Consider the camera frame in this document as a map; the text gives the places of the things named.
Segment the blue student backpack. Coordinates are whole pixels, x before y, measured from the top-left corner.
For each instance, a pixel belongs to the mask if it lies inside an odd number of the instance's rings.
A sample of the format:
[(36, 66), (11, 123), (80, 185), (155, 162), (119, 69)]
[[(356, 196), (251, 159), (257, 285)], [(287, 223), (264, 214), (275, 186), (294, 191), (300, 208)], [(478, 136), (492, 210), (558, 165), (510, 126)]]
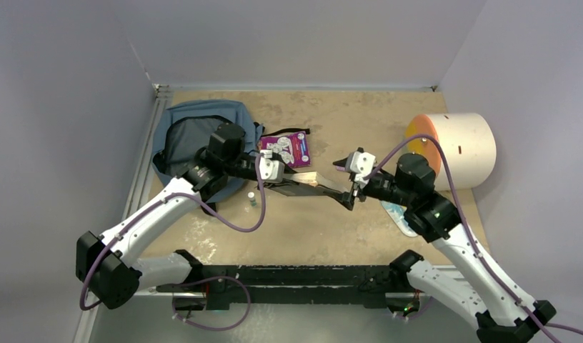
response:
[(217, 203), (247, 181), (229, 176), (229, 167), (256, 158), (263, 136), (263, 125), (239, 101), (187, 101), (162, 115), (153, 136), (152, 165), (164, 186), (175, 178), (188, 181), (203, 212), (213, 216)]

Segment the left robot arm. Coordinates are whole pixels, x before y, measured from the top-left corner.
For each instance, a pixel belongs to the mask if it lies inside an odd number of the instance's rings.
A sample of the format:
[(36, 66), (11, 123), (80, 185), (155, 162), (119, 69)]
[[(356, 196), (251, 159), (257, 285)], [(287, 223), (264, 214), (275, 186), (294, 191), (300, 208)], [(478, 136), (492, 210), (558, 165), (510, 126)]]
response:
[(163, 149), (153, 158), (158, 171), (171, 177), (161, 193), (120, 224), (101, 234), (87, 231), (76, 242), (75, 275), (83, 284), (81, 310), (100, 304), (116, 309), (136, 291), (162, 284), (175, 284), (183, 292), (199, 288), (201, 272), (188, 252), (146, 260), (140, 256), (188, 212), (202, 207), (215, 214), (208, 202), (230, 177), (253, 179), (260, 192), (266, 182), (280, 181), (284, 165), (276, 153), (247, 151), (246, 136), (243, 127), (224, 122), (197, 146), (168, 130)]

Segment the purple activity booklet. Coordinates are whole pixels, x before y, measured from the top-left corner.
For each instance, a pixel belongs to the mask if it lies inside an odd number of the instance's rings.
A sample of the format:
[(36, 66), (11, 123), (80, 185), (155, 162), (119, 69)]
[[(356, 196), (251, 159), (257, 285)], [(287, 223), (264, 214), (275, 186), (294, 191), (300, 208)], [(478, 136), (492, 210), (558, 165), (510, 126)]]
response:
[(308, 130), (263, 136), (258, 143), (260, 149), (277, 153), (291, 168), (308, 167), (312, 164), (309, 151)]

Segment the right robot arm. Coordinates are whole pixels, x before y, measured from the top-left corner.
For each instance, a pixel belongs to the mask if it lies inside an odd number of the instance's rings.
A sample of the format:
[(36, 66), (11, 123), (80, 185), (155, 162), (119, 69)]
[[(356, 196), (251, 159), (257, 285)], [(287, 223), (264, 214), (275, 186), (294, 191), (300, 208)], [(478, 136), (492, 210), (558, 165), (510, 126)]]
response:
[(394, 174), (374, 171), (375, 157), (357, 150), (335, 166), (349, 173), (352, 190), (343, 204), (367, 197), (405, 207), (409, 227), (441, 252), (464, 277), (458, 282), (442, 274), (422, 255), (407, 250), (391, 264), (395, 289), (410, 287), (430, 294), (476, 332), (480, 342), (528, 342), (554, 318), (547, 300), (536, 300), (517, 285), (476, 241), (458, 208), (434, 189), (435, 171), (420, 154), (403, 154)]

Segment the dark blue book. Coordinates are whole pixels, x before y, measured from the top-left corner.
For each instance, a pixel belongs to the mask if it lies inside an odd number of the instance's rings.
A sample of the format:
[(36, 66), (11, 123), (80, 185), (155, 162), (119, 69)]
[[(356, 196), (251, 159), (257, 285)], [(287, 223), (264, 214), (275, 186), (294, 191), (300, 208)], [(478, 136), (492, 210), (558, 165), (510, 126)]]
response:
[(265, 187), (286, 197), (329, 197), (349, 211), (354, 208), (351, 192), (317, 171), (285, 174), (280, 182), (266, 182)]

